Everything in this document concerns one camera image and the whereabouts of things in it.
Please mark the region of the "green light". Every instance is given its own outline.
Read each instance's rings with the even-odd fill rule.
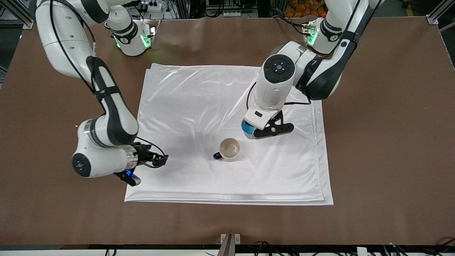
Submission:
[[[150,47],[150,39],[147,36],[141,36],[142,41],[144,42],[145,47]]]
[[[117,38],[114,36],[115,42],[117,43],[117,47],[120,48],[120,44],[117,41]]]
[[[308,44],[312,46],[312,45],[314,44],[314,40],[316,39],[317,36],[318,36],[318,32],[315,31],[315,32],[310,36],[310,38],[308,38]]]

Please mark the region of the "black round button panel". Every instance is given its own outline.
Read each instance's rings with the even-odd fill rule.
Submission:
[[[294,62],[283,54],[272,55],[264,63],[265,78],[271,83],[287,81],[294,70]]]
[[[76,153],[71,160],[73,169],[82,177],[89,177],[91,166],[88,158],[81,153]]]

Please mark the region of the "black velcro strap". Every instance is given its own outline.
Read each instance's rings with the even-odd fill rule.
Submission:
[[[355,32],[344,31],[342,36],[341,36],[341,39],[348,39],[349,41],[353,41],[355,43],[358,43],[359,39],[360,39],[360,36],[359,36],[359,34],[357,34]]]
[[[117,86],[107,87],[99,92],[95,92],[93,95],[95,95],[98,101],[101,101],[104,97],[114,93],[120,93],[120,89]]]

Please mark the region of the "white cloth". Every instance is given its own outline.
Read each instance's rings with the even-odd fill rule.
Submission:
[[[283,107],[284,122],[295,125],[289,134],[259,140],[243,134],[246,98],[259,69],[153,64],[142,89],[138,136],[169,159],[158,169],[138,166],[142,182],[127,187],[125,201],[333,205],[320,101]],[[288,101],[306,97],[293,88]],[[239,160],[214,160],[228,137],[240,142]]]

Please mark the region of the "mug handle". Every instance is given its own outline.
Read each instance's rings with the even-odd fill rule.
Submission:
[[[223,157],[221,156],[221,154],[220,154],[219,152],[218,152],[218,153],[215,153],[215,154],[213,155],[213,159],[215,159],[215,160],[218,160],[218,159],[221,159],[221,158],[223,158]]]

